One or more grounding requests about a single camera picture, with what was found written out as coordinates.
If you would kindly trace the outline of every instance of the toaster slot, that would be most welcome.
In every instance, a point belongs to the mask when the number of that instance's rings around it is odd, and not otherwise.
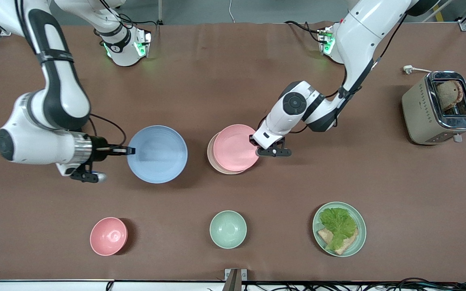
[[[458,82],[461,85],[461,88],[465,88],[464,84],[461,82],[461,80],[457,79],[445,79],[445,80],[440,80],[437,79],[433,81],[433,88],[436,90],[436,97],[438,97],[439,92],[438,92],[438,85],[442,84],[446,81],[453,80]],[[445,110],[442,112],[442,115],[445,117],[466,117],[466,90],[463,90],[463,99],[456,103],[453,107]]]

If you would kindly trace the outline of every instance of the lettuce leaf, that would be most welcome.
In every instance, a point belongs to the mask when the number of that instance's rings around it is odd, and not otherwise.
[[[320,214],[321,223],[333,233],[327,250],[337,250],[343,246],[343,240],[354,235],[357,225],[355,220],[343,208],[327,208]]]

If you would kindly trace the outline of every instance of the metal bracket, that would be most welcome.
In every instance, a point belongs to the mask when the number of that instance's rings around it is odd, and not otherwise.
[[[228,280],[229,273],[231,273],[231,271],[233,269],[234,268],[224,269],[224,280]],[[248,270],[247,269],[238,269],[237,268],[237,270],[240,270],[240,275],[241,275],[242,280],[247,280],[248,279]]]
[[[460,26],[460,30],[461,30],[461,31],[466,31],[466,26],[464,26],[464,25],[461,23],[461,19],[458,20],[458,25]]]

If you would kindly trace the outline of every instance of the white cable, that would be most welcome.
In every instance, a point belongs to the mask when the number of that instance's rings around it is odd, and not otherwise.
[[[233,0],[229,0],[229,16],[231,16],[231,20],[233,20],[233,23],[235,23],[235,17],[233,17],[233,14],[231,14],[231,2],[233,2]]]
[[[429,70],[414,68],[412,65],[403,66],[402,70],[403,70],[406,74],[411,74],[413,71],[432,72],[432,71],[429,71]]]

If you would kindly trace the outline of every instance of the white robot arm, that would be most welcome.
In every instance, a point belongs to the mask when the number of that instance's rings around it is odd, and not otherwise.
[[[0,25],[24,36],[39,60],[46,81],[42,90],[21,95],[0,129],[0,154],[19,164],[57,164],[61,175],[102,182],[92,162],[107,155],[134,154],[102,137],[77,132],[91,111],[62,30],[45,0],[0,0]]]
[[[151,33],[124,26],[121,16],[112,8],[125,0],[55,0],[64,11],[89,22],[104,40],[107,55],[119,66],[131,66],[148,56]]]
[[[332,101],[306,81],[291,83],[261,123],[251,143],[259,147],[260,156],[289,156],[283,150],[282,140],[290,130],[303,120],[312,131],[327,131],[360,88],[373,69],[375,48],[391,31],[404,13],[421,15],[436,4],[436,0],[360,0],[350,10],[332,37],[335,43],[327,49],[334,51],[336,61],[343,63],[346,81]]]

